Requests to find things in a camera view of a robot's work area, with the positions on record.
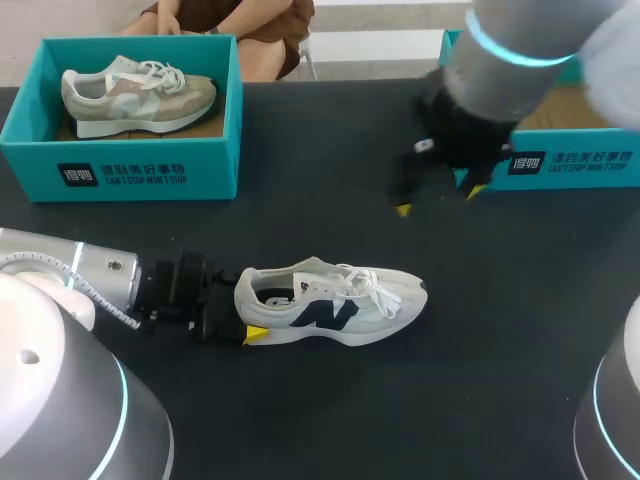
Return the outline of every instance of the navy n logo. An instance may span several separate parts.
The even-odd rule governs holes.
[[[360,309],[353,300],[347,300],[334,318],[333,302],[331,300],[317,300],[311,302],[291,326],[306,327],[315,322],[318,328],[342,330],[349,319],[358,313],[358,310]]]

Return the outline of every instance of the robotic arm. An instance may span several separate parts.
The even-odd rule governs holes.
[[[418,108],[429,140],[402,157],[394,205],[410,205],[435,165],[467,169],[459,186],[467,196],[489,183],[511,156],[513,130],[578,52],[594,107],[613,125],[640,129],[632,101],[640,89],[628,78],[640,62],[624,51],[640,40],[638,0],[475,0],[466,24],[449,63],[426,78]]]

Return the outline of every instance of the shoe tongue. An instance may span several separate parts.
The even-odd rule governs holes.
[[[340,281],[336,278],[327,277],[326,275],[316,275],[313,273],[297,272],[293,274],[293,298],[299,299],[305,295],[312,284],[328,285],[336,287],[340,285]]]
[[[147,78],[146,75],[140,75],[137,73],[108,73],[104,77],[104,82],[107,87],[107,93],[113,90],[120,79],[130,80],[134,83],[140,83],[141,85],[153,85],[158,84],[161,81],[159,77]]]

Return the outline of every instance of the white cable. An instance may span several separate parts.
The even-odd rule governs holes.
[[[116,317],[122,323],[127,325],[134,330],[138,330],[142,326],[142,322],[138,320],[134,320],[129,315],[124,313],[119,308],[115,307],[111,302],[109,302],[106,298],[100,295],[91,285],[87,282],[82,276],[75,273],[69,265],[58,260],[55,257],[50,255],[46,255],[44,253],[39,252],[15,252],[9,255],[4,255],[0,257],[0,269],[2,267],[20,261],[35,261],[46,263],[47,265],[52,266],[53,268],[60,270],[62,273],[67,275],[69,278],[73,279],[75,286],[81,290],[85,295],[87,295],[91,300],[94,301],[96,305],[104,308],[111,315]]]

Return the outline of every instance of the metal screw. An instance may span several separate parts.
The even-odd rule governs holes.
[[[109,270],[118,272],[122,270],[122,262],[120,262],[119,260],[109,260],[109,263],[107,263],[107,267],[109,268]]]

